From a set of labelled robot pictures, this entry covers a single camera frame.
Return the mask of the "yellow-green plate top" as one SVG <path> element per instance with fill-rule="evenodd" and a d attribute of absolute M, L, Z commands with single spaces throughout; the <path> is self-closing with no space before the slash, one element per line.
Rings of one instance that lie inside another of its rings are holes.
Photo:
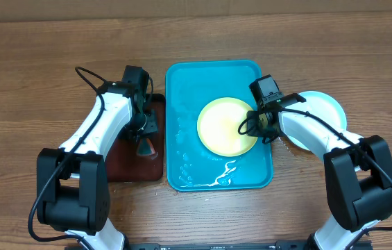
<path fill-rule="evenodd" d="M 246 102 L 232 97 L 208 103 L 197 120 L 197 133 L 203 145 L 225 157 L 240 156 L 252 149 L 257 138 L 238 133 L 247 112 L 252 110 Z"/>

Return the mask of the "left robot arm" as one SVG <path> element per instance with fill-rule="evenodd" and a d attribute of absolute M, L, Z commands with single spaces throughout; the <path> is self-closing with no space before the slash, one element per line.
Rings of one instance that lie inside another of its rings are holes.
<path fill-rule="evenodd" d="M 74 239 L 81 249 L 129 249 L 110 221 L 105 160 L 122 140 L 121 155 L 143 170 L 162 166 L 164 138 L 150 104 L 153 79 L 142 67 L 126 66 L 119 81 L 102 76 L 96 101 L 78 130 L 57 149 L 37 156 L 37 197 L 28 216 L 38 242 Z"/>

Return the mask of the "orange green sponge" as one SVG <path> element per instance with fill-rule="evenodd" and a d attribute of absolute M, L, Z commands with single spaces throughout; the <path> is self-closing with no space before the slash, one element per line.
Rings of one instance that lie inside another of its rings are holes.
<path fill-rule="evenodd" d="M 138 156 L 153 156 L 155 149 L 150 139 L 142 138 L 137 145 L 136 154 Z"/>

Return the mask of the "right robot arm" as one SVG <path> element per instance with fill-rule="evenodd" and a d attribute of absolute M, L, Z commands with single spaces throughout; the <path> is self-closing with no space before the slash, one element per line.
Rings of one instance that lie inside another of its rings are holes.
<path fill-rule="evenodd" d="M 371 231 L 392 231 L 392 156 L 386 141 L 345 128 L 340 104 L 321 92 L 255 95 L 257 110 L 239 125 L 239 134 L 264 144 L 286 136 L 322 160 L 326 223 L 309 236 L 305 249 L 357 249 Z"/>

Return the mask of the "light blue plate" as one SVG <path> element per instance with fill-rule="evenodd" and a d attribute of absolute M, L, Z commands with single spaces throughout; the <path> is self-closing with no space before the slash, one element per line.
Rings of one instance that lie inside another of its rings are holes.
<path fill-rule="evenodd" d="M 301 92 L 300 96 L 306 99 L 306 102 L 298 102 L 287 106 L 288 109 L 308 111 L 317 117 L 320 117 L 333 127 L 347 129 L 347 117 L 344 109 L 330 95 L 318 91 Z"/>

